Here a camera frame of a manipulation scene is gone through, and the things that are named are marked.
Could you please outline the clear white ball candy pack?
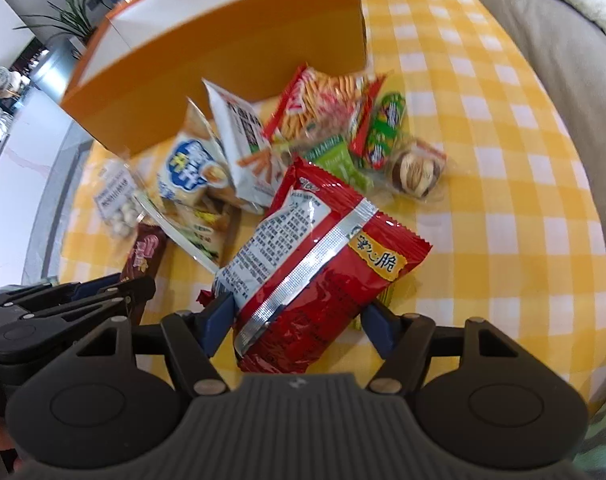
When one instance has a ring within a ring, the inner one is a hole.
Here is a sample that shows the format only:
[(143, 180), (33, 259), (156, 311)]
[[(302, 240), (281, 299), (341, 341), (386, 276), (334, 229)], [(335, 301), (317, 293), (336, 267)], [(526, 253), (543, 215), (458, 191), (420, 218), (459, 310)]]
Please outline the clear white ball candy pack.
[(143, 208), (135, 197), (137, 190), (137, 182), (120, 160), (109, 159), (98, 170), (93, 200), (113, 237), (129, 237), (143, 219)]

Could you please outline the yellow green snack packet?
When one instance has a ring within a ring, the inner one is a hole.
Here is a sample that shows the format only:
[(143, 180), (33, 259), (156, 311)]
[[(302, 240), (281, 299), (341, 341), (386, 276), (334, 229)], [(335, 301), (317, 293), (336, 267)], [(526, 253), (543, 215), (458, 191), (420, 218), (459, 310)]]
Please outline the yellow green snack packet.
[(137, 191), (134, 198), (146, 216), (196, 263), (212, 274), (219, 270), (237, 233), (235, 207), (207, 197), (196, 207), (170, 200), (158, 205), (144, 191)]

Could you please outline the red crispy noodle snack bag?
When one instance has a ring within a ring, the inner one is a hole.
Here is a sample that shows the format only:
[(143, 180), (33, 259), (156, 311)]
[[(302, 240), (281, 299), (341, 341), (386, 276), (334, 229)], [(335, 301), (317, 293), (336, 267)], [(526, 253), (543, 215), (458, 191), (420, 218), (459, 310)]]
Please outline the red crispy noodle snack bag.
[(300, 374), (432, 246), (327, 170), (298, 157), (265, 218), (200, 292), (229, 292), (246, 373)]

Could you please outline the blue white cracker bag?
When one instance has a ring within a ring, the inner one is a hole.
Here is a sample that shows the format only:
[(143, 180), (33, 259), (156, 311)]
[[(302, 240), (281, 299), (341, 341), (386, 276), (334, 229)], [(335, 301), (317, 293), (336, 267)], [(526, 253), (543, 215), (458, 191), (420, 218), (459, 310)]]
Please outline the blue white cracker bag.
[(218, 198), (233, 194), (221, 143), (191, 99), (157, 177), (161, 198), (189, 207), (196, 206), (207, 193)]

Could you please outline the white spicy gluten strip packet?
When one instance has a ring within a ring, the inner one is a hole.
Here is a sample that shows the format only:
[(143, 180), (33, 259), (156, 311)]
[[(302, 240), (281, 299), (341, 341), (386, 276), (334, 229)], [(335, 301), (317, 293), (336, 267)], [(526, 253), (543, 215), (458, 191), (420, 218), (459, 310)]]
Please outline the white spicy gluten strip packet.
[(236, 197), (245, 209), (268, 211), (286, 169), (263, 136), (254, 107), (211, 81), (203, 80)]

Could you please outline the brown chocolate wafer packet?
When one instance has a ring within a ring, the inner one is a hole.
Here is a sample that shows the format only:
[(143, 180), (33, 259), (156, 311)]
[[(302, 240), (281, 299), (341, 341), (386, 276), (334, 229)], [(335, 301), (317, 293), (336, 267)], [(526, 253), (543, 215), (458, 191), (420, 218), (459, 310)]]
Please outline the brown chocolate wafer packet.
[(134, 282), (126, 287), (128, 292), (133, 292), (132, 300), (128, 304), (128, 318), (134, 326), (142, 322), (146, 304), (157, 290), (155, 278), (166, 245), (167, 236), (160, 226), (148, 223), (140, 223), (137, 226), (134, 245), (120, 274), (121, 283)]

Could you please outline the yellow checkered tablecloth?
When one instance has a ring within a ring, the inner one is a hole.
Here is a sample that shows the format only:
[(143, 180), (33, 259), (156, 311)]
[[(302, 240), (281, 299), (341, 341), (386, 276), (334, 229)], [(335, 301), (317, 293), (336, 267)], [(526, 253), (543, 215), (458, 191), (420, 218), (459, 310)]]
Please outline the yellow checkered tablecloth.
[(606, 243), (588, 179), (534, 70), (478, 0), (361, 0), (370, 74), (402, 79), (407, 125), (442, 150), (432, 200), (385, 209), (429, 240), (389, 300), (441, 325), (479, 316), (606, 400)]

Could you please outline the green wasabi snack packet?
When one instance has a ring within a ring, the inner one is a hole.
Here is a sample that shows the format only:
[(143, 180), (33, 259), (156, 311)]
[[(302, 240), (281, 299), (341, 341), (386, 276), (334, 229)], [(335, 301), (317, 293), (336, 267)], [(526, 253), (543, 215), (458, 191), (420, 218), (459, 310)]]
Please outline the green wasabi snack packet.
[(361, 194), (367, 194), (373, 186), (373, 181), (355, 166), (349, 148), (343, 136), (339, 134), (320, 141), (302, 157), (330, 172)]

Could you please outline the green red candy packet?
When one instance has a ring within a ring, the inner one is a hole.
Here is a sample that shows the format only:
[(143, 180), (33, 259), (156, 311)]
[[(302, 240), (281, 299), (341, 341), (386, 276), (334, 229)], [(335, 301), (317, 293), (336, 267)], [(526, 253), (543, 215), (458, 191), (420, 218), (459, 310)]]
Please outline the green red candy packet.
[(401, 92), (385, 93), (378, 101), (367, 134), (363, 163), (373, 170), (382, 169), (392, 154), (406, 112)]

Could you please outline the green striped rug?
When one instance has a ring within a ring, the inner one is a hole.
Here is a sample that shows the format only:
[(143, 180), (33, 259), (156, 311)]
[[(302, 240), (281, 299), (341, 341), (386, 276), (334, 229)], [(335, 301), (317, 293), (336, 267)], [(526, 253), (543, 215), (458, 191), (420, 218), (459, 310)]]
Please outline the green striped rug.
[(591, 479), (606, 479), (606, 403), (591, 419), (573, 463)]

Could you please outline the red Mimi shrimp stick bag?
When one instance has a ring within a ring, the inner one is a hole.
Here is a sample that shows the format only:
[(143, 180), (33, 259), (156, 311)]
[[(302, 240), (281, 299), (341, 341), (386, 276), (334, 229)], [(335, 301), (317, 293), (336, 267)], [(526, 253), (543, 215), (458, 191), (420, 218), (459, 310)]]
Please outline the red Mimi shrimp stick bag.
[(282, 91), (262, 134), (269, 144), (289, 148), (310, 148), (341, 136), (361, 156), (385, 79), (383, 74), (330, 76), (304, 64)]

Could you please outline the potted green plant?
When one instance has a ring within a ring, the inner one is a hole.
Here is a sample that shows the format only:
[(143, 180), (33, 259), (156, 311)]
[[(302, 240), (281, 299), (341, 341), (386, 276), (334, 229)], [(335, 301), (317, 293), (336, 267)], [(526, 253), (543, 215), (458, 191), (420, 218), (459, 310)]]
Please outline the potted green plant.
[(15, 30), (21, 29), (53, 29), (50, 39), (67, 36), (70, 40), (78, 40), (86, 47), (93, 39), (98, 26), (90, 16), (90, 3), (95, 1), (98, 6), (110, 10), (111, 6), (106, 0), (62, 0), (61, 3), (46, 1), (48, 12), (23, 13), (19, 15), (24, 21)]

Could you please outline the orange storage box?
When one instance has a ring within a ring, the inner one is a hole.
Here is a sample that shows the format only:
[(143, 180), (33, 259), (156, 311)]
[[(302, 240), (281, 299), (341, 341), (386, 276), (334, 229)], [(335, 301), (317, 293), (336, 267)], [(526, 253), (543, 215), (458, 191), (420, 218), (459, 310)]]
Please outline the orange storage box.
[(94, 32), (62, 108), (108, 151), (172, 138), (214, 82), (247, 101), (277, 96), (309, 64), (330, 75), (367, 63), (361, 0), (128, 0)]

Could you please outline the grey sofa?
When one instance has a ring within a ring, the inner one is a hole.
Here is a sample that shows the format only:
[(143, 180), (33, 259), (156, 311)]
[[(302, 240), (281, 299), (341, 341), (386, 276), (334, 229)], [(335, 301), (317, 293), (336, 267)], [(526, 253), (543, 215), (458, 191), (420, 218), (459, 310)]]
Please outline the grey sofa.
[(534, 68), (580, 154), (606, 240), (606, 35), (562, 0), (480, 0)]

